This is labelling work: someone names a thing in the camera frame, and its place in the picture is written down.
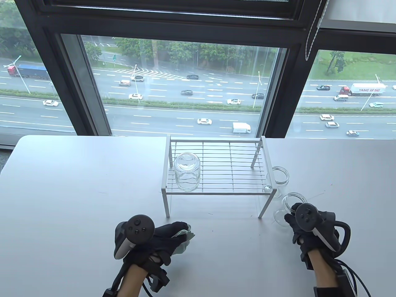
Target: truck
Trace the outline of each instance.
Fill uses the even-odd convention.
[[[352,84],[349,87],[342,87],[340,90],[340,95],[348,95],[348,96],[379,96],[386,89],[386,85],[381,83],[375,84]]]
[[[250,134],[250,132],[251,132],[250,125],[247,123],[233,122],[232,123],[232,132],[233,133]]]
[[[11,76],[19,76],[19,73],[22,77],[33,77],[40,78],[43,80],[51,80],[48,75],[47,69],[44,66],[36,66],[36,65],[19,65],[18,69],[15,65],[9,66],[7,68],[8,74]]]

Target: blue truck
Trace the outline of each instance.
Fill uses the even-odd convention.
[[[33,77],[40,78],[42,80],[51,80],[48,75],[47,69],[44,66],[36,66],[36,65],[19,65],[18,69],[12,65],[8,67],[8,74],[11,76],[19,76],[19,73],[22,77]]]

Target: white truck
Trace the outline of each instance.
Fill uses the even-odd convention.
[[[233,128],[232,129],[233,133],[250,134],[250,132],[251,132],[250,125],[247,123],[233,122],[232,128]]]
[[[352,84],[349,87],[342,87],[340,90],[340,95],[348,95],[348,96],[379,96],[386,89],[386,85],[381,83],[376,84]]]

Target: red truck cab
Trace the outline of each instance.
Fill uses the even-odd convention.
[[[340,90],[340,95],[351,95],[352,92],[349,87],[342,87]]]
[[[17,68],[14,65],[9,66],[7,68],[7,71],[8,71],[8,74],[11,75],[11,76],[17,76],[18,75]]]

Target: gray floor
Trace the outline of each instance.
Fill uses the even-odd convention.
[[[11,155],[10,150],[0,150],[0,172],[6,164],[9,156]]]

